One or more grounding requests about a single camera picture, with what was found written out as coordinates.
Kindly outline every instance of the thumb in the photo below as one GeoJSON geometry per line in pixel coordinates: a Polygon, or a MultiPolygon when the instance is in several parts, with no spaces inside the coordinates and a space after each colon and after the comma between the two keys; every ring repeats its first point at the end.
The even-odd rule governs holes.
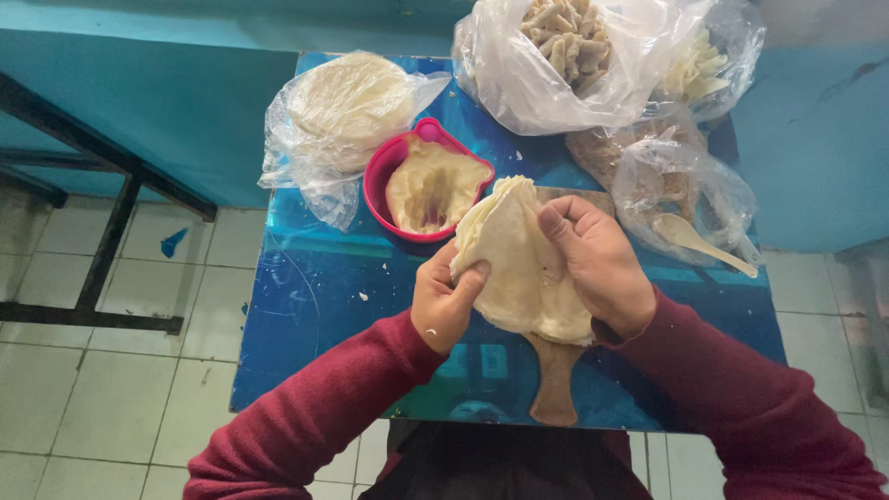
{"type": "Polygon", "coordinates": [[[552,206],[543,206],[538,223],[543,235],[564,254],[568,254],[580,239],[571,223],[552,206]]]}
{"type": "Polygon", "coordinates": [[[478,294],[481,294],[482,289],[485,288],[489,274],[491,274],[491,264],[488,261],[476,262],[472,267],[464,270],[460,275],[457,287],[451,294],[451,300],[456,302],[461,309],[471,308],[478,294]]]}

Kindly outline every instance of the white spoon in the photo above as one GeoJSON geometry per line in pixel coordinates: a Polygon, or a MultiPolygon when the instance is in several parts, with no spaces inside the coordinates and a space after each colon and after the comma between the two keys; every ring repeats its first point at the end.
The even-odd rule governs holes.
{"type": "Polygon", "coordinates": [[[737,268],[740,272],[743,272],[751,278],[755,278],[759,274],[756,267],[751,266],[734,255],[723,252],[704,241],[703,238],[701,238],[701,235],[694,230],[692,224],[689,224],[688,221],[678,215],[660,214],[654,217],[652,227],[674,245],[691,248],[692,250],[697,250],[698,252],[717,258],[720,261],[737,268]]]}

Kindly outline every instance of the person's right hand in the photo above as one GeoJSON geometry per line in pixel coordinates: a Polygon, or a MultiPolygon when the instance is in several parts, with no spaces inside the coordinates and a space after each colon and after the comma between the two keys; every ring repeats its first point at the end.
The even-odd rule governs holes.
{"type": "Polygon", "coordinates": [[[654,289],[621,226],[576,196],[550,200],[538,223],[568,261],[583,305],[624,340],[642,333],[654,316],[654,289]]]}

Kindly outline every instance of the red sleeve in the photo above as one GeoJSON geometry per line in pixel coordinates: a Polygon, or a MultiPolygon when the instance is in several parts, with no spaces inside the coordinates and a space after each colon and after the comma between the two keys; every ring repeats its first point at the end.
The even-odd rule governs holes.
{"type": "Polygon", "coordinates": [[[381,319],[257,399],[188,462],[184,498],[309,499],[306,485],[445,357],[411,323],[381,319]]]}
{"type": "Polygon", "coordinates": [[[722,460],[726,498],[885,498],[864,443],[784,367],[657,294],[645,331],[614,348],[651,377],[722,460]]]}

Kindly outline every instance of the cutting board handle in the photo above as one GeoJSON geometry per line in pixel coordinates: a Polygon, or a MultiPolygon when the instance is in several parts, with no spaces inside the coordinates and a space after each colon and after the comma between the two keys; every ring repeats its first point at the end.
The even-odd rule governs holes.
{"type": "Polygon", "coordinates": [[[555,343],[533,332],[522,334],[537,351],[541,363],[541,386],[528,415],[547,425],[574,425],[577,412],[571,399],[571,372],[586,348],[555,343]]]}

